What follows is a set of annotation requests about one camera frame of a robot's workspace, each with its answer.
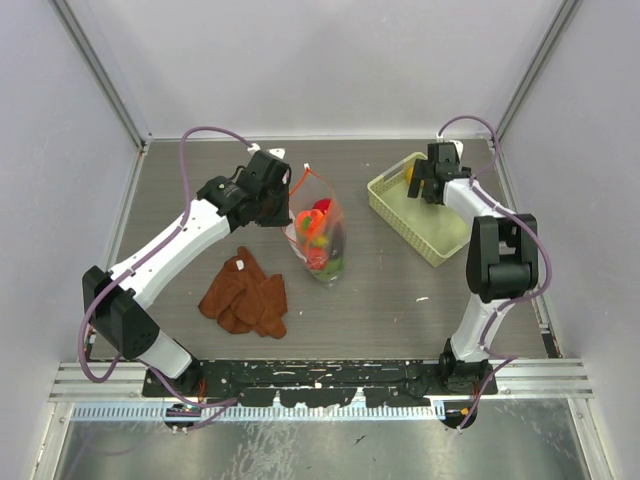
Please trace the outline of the green leafy vegetable toy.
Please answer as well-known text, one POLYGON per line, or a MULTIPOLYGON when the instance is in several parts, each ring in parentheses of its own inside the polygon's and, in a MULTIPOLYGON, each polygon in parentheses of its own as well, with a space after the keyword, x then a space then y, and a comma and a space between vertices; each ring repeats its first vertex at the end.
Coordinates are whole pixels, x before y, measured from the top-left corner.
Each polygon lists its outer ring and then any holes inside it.
POLYGON ((332 283, 337 280, 344 272, 344 262, 342 259, 329 260, 321 270, 312 269, 312 275, 319 281, 324 283, 332 283))

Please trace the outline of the orange toy fruit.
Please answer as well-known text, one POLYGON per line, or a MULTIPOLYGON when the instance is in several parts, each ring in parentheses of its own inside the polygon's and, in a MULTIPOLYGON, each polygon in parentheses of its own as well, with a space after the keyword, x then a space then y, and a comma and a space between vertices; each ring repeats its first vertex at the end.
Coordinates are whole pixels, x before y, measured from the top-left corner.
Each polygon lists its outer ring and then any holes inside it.
MULTIPOLYGON (((412 181, 412 178, 413 178, 413 172, 414 172, 414 167, 413 166, 409 167, 405 172, 405 179, 406 179, 406 183, 408 185, 411 184, 411 181, 412 181)), ((420 181, 420 188, 424 188, 424 185, 425 185, 425 181, 421 180, 420 181)))

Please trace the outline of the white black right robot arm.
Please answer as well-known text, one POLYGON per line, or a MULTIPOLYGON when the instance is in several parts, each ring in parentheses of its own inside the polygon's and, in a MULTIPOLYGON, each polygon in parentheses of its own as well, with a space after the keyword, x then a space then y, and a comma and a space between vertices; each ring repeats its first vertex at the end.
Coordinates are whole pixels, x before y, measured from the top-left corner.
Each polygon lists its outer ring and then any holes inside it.
POLYGON ((455 212, 470 227, 466 281, 470 298, 438 359, 444 390, 459 394, 490 375, 490 347, 504 317, 538 283, 537 220, 491 197, 461 165, 463 145, 438 141, 414 162, 410 198, 455 212))

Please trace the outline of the peach toy fruit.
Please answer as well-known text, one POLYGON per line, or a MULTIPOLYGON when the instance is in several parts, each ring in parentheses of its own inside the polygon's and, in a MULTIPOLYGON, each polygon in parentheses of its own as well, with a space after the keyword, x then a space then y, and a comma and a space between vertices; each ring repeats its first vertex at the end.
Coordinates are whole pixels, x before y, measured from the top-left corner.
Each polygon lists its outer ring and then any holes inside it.
POLYGON ((312 234, 323 222, 324 213, 318 209, 305 210, 300 212, 295 221, 296 232, 300 236, 312 234))

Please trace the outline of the yellow banana toy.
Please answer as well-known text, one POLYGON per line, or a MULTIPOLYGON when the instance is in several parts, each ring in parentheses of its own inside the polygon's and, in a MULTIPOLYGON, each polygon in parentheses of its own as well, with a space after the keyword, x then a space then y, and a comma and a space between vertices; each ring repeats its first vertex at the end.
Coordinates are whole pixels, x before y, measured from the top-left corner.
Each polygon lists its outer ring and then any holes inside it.
POLYGON ((329 245, 329 240, 326 236, 320 235, 311 240, 311 245, 318 248, 325 248, 329 245))

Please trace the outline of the clear zip top bag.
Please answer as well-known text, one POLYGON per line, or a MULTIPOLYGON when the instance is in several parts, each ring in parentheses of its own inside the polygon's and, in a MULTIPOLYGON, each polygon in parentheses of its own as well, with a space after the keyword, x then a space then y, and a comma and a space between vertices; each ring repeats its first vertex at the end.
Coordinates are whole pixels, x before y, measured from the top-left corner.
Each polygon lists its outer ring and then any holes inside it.
POLYGON ((289 218, 282 231, 294 254, 317 281, 333 285, 345 270, 344 209, 330 183, 309 164, 289 190, 289 218))

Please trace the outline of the red apple toy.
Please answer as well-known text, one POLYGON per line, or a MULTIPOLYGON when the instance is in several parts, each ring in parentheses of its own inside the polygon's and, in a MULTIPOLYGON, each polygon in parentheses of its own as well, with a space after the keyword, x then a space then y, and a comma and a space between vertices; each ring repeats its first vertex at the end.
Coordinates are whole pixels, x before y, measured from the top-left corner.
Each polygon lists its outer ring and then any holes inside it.
POLYGON ((314 203, 313 209, 320 211, 323 215, 326 215, 331 207, 331 203, 331 198, 322 198, 314 203))

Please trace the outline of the pale green perforated basket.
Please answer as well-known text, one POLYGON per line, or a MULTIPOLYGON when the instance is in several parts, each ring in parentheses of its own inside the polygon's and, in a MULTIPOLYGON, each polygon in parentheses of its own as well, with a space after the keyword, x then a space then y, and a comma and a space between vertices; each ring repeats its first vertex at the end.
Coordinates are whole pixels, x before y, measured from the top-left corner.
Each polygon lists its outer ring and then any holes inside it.
POLYGON ((451 209, 407 196, 407 173, 426 155, 414 152, 367 185, 369 206, 421 257, 436 268, 468 242, 470 227, 451 209))

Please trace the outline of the red bell pepper toy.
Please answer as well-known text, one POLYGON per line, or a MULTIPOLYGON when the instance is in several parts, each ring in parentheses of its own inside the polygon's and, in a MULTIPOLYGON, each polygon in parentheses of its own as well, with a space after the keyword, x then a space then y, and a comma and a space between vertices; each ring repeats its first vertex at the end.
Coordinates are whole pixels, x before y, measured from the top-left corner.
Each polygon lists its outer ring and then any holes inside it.
POLYGON ((324 270, 329 262, 328 252, 321 247, 311 247, 306 255, 306 264, 309 269, 324 270))

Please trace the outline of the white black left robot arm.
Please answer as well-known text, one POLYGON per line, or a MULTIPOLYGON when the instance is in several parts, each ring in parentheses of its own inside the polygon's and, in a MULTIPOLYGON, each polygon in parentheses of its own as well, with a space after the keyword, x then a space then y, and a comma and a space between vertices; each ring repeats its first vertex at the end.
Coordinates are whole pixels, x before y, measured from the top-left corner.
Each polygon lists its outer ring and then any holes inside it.
POLYGON ((254 148, 247 166, 232 178, 209 180, 184 213, 137 253, 107 271, 93 266, 82 277, 88 324, 124 359, 153 367, 178 396, 197 390, 200 363, 147 310, 176 275, 237 228, 290 223, 291 168, 284 156, 282 149, 254 148))

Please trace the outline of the dark purple plum toy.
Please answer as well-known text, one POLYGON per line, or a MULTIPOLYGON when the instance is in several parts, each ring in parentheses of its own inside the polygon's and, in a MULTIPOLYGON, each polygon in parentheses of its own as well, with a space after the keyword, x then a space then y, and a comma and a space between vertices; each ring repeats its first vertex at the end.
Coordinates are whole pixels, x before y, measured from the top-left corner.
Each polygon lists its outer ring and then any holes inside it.
POLYGON ((346 235, 341 223, 336 224, 332 229, 329 254, 331 258, 341 257, 345 249, 346 235))

